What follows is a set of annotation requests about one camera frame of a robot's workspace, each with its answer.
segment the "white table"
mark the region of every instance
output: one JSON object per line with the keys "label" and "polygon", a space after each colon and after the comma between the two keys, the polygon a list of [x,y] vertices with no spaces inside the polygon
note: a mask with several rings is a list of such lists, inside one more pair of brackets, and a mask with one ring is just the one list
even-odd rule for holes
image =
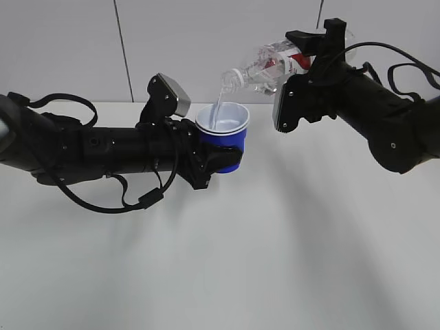
{"label": "white table", "polygon": [[[97,104],[98,124],[142,107]],[[286,135],[249,108],[241,168],[208,190],[177,178],[147,211],[94,214],[0,167],[0,328],[439,329],[440,162],[388,173],[341,120]],[[127,177],[132,202],[157,186]],[[74,191],[120,205],[115,180]]]}

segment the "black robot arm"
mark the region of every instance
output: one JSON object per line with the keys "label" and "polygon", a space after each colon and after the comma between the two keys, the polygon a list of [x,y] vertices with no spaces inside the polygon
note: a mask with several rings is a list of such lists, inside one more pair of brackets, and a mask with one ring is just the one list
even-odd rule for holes
{"label": "black robot arm", "polygon": [[[40,184],[58,186],[70,199],[89,210],[123,213],[145,209],[163,198],[176,175],[194,189],[208,187],[211,175],[240,162],[242,151],[201,143],[199,129],[184,117],[190,99],[169,77],[158,74],[148,84],[150,99],[133,128],[94,127],[97,112],[87,100],[69,94],[52,94],[38,102],[15,93],[0,96],[0,163],[30,172]],[[94,112],[93,120],[81,124],[71,117],[39,114],[55,100],[83,103]],[[171,175],[162,184],[160,171]],[[126,173],[154,172],[160,187],[123,208],[101,208],[77,197],[67,186],[100,179],[118,179],[127,191]]]}
{"label": "black robot arm", "polygon": [[[390,171],[406,173],[424,161],[439,158],[440,97],[425,101],[414,92],[400,92],[393,72],[398,67],[412,65],[436,89],[440,85],[433,76],[439,77],[440,73],[387,44],[360,43],[345,48],[346,26],[339,19],[328,19],[324,23],[326,34],[286,33],[304,55],[315,59],[306,74],[290,76],[281,82],[274,105],[276,129],[287,133],[298,126],[301,118],[317,122],[323,116],[333,119],[340,116],[368,140],[373,157]],[[365,45],[392,49],[412,61],[389,69],[388,80],[393,91],[382,86],[369,63],[356,69],[345,62],[347,51]]]}

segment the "poured water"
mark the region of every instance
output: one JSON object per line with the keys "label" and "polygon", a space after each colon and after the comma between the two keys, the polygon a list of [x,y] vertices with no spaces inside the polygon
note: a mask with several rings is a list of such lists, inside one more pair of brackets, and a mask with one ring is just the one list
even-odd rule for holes
{"label": "poured water", "polygon": [[236,119],[221,119],[215,122],[215,129],[217,131],[231,131],[241,125],[240,120]]}
{"label": "poured water", "polygon": [[219,122],[219,110],[221,107],[221,99],[223,98],[223,95],[225,93],[225,89],[222,88],[220,91],[220,95],[219,98],[217,99],[217,101],[214,103],[214,105],[212,106],[212,113],[211,113],[211,121],[210,121],[210,129],[223,129],[223,124],[222,124],[222,128],[217,127],[219,124],[221,124]]}

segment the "plastic water bottle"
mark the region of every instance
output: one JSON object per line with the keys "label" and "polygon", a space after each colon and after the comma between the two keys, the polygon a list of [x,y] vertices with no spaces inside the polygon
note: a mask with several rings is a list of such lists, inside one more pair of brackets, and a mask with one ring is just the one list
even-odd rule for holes
{"label": "plastic water bottle", "polygon": [[[355,37],[346,31],[346,46],[355,43]],[[353,59],[354,51],[348,52],[347,61]],[[228,70],[221,76],[223,94],[235,93],[240,89],[251,89],[257,93],[273,95],[276,93],[277,80],[281,76],[305,74],[311,67],[312,58],[301,51],[289,40],[271,43],[256,48],[245,57],[240,67]]]}

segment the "paper cup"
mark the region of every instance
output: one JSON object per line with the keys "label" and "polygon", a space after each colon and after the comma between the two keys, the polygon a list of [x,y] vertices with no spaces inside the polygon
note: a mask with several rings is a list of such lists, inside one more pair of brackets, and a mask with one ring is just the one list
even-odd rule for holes
{"label": "paper cup", "polygon": [[[221,103],[215,129],[210,128],[214,104],[204,107],[196,117],[200,130],[200,140],[216,146],[236,146],[245,150],[245,138],[248,132],[249,110],[241,104]],[[230,173],[240,167],[240,163],[222,168],[218,173]]]}

